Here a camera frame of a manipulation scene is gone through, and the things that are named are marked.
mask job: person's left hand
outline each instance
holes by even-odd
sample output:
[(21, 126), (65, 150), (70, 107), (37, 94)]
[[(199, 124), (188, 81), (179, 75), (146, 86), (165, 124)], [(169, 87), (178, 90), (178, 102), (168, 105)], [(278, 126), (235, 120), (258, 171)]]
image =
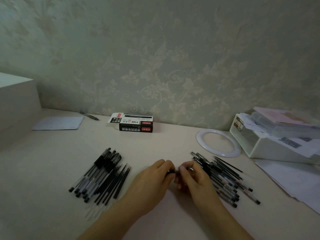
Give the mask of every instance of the person's left hand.
[(156, 161), (134, 178), (121, 201), (134, 209), (138, 217), (149, 213), (163, 199), (170, 182), (175, 177), (175, 173), (166, 176), (169, 170), (175, 170), (172, 161), (163, 159)]

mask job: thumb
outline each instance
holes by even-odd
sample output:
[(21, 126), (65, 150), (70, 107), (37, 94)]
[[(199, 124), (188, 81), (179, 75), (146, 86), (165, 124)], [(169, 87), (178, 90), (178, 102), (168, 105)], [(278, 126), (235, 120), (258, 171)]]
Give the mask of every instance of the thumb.
[(164, 180), (162, 181), (162, 185), (163, 187), (166, 188), (166, 190), (169, 187), (169, 184), (171, 183), (171, 181), (175, 178), (176, 174), (175, 173), (169, 173)]
[(180, 175), (181, 175), (183, 181), (187, 184), (187, 186), (189, 187), (189, 190), (191, 192), (197, 184), (196, 181), (191, 177), (190, 173), (188, 172), (188, 170), (184, 166), (181, 165), (179, 167), (179, 172), (180, 172)]

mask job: barcode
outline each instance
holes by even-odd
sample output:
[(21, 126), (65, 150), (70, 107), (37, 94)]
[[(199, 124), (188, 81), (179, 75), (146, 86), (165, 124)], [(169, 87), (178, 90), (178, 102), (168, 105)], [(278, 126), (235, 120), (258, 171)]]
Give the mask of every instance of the barcode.
[(290, 139), (288, 139), (286, 137), (280, 138), (279, 141), (282, 141), (283, 143), (285, 143), (285, 144), (287, 144), (287, 145), (289, 145), (289, 146), (291, 146), (291, 147), (293, 147), (295, 149), (297, 149), (297, 148), (302, 146), (299, 143), (296, 143), (296, 142), (294, 142), (294, 141), (292, 141), (292, 140), (290, 140)]
[(309, 142), (309, 141), (312, 141), (312, 138), (309, 138), (309, 137), (299, 137), (299, 139), (305, 141), (305, 142)]

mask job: hand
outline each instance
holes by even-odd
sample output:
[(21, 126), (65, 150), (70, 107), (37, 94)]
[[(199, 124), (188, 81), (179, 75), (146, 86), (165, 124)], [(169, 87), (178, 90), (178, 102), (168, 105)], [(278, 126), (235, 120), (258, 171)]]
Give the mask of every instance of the hand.
[(174, 173), (166, 176), (169, 170), (175, 170), (172, 161), (161, 159), (134, 178), (121, 200), (134, 209), (137, 217), (149, 213), (163, 199), (175, 177)]
[(222, 204), (209, 176), (196, 161), (184, 162), (179, 172), (174, 179), (177, 189), (191, 195), (201, 213), (207, 212), (214, 204)]

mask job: forearm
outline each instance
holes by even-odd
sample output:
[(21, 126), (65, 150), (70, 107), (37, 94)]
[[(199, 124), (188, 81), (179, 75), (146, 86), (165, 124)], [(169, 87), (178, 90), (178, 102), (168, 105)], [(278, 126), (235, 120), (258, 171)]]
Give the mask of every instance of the forearm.
[(139, 216), (122, 200), (111, 206), (77, 240), (122, 239)]
[(220, 240), (254, 240), (221, 202), (212, 204), (201, 214)]

